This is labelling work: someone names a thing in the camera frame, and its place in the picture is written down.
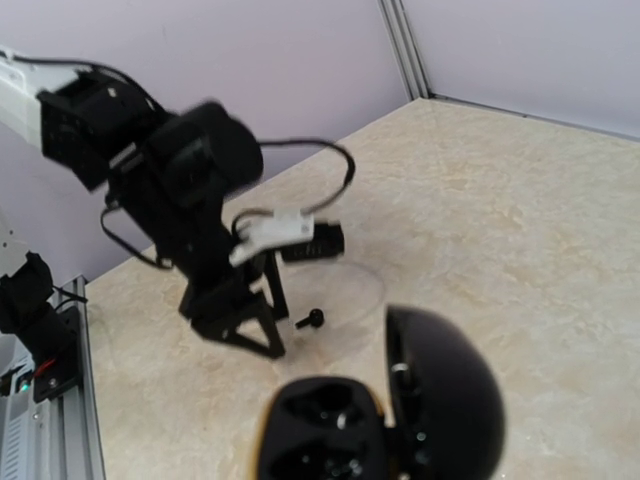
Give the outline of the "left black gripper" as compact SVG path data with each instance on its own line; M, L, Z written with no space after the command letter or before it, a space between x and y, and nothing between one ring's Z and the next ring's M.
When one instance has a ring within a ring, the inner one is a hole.
M268 359L282 358L285 346L277 323L288 317L276 253L268 251L262 273L266 278L272 302L264 292L253 293L244 276L239 273L220 277L211 282L190 280L179 305L179 313L191 328L207 340L245 349ZM245 322L256 320L267 344L246 337L239 332Z

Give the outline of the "black earbud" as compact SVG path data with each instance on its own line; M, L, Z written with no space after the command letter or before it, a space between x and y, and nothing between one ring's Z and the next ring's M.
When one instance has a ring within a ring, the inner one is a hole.
M324 312L321 309L312 309L309 314L295 323L298 330L310 327L313 329L321 328L325 323Z

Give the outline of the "black earbud charging case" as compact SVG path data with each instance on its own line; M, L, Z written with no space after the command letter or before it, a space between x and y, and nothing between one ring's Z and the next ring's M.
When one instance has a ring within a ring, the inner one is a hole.
M344 376L310 376L270 400L251 479L489 479L506 413L492 369L449 319L392 304L385 312L390 404Z

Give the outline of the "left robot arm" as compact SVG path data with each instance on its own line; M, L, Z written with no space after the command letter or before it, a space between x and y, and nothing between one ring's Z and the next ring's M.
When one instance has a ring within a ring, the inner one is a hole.
M278 359L275 309L251 286L271 260L233 265L238 241L225 198L264 169L253 133L218 102L163 108L113 67L1 53L1 120L83 186L105 187L108 212L125 211L155 245L149 265L177 269L181 315L202 338Z

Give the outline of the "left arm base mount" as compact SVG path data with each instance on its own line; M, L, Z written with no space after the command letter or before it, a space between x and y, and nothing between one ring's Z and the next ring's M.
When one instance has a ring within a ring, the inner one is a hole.
M54 307L51 271L37 254L28 252L16 273L1 277L1 332L13 334L31 354L35 403L54 400L82 384L80 297L68 295L68 307Z

